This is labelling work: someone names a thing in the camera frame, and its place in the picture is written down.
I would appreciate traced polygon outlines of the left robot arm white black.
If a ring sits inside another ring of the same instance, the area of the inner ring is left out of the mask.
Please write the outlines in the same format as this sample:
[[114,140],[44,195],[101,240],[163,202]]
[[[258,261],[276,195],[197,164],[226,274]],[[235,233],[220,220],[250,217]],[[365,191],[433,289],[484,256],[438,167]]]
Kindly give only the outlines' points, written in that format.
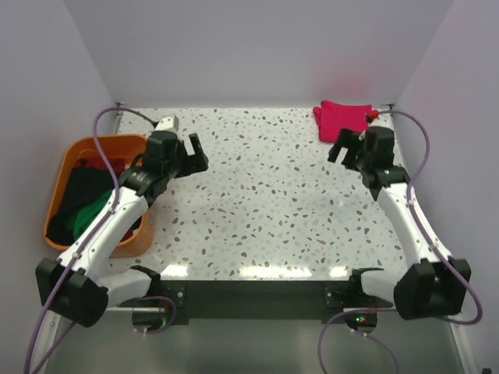
[[175,131],[152,132],[141,158],[120,175],[110,198],[80,238],[57,259],[40,261],[35,274],[45,312],[90,327],[110,306],[152,297],[161,279],[153,270],[134,266],[112,277],[102,277],[101,271],[128,229],[172,179],[208,169],[198,135],[190,134],[189,140],[192,154]]

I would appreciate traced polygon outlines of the pink red t shirt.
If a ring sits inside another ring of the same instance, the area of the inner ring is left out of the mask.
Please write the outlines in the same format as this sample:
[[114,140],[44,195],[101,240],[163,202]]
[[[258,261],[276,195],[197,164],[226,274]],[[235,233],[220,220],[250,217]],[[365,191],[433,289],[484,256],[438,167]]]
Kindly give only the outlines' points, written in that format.
[[371,105],[346,105],[332,101],[321,101],[313,108],[313,116],[322,143],[335,143],[342,129],[362,132],[367,128],[366,115],[373,110]]

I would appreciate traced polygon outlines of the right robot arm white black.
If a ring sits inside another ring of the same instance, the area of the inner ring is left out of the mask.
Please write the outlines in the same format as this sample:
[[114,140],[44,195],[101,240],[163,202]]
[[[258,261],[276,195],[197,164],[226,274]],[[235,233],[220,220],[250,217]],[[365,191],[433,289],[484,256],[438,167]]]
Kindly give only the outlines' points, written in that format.
[[328,155],[335,162],[346,151],[342,165],[360,173],[405,254],[402,277],[376,268],[353,270],[352,277],[362,293],[390,302],[403,319],[455,316],[462,310],[470,265],[456,259],[436,236],[409,186],[409,174],[394,163],[394,148],[395,134],[389,128],[342,129]]

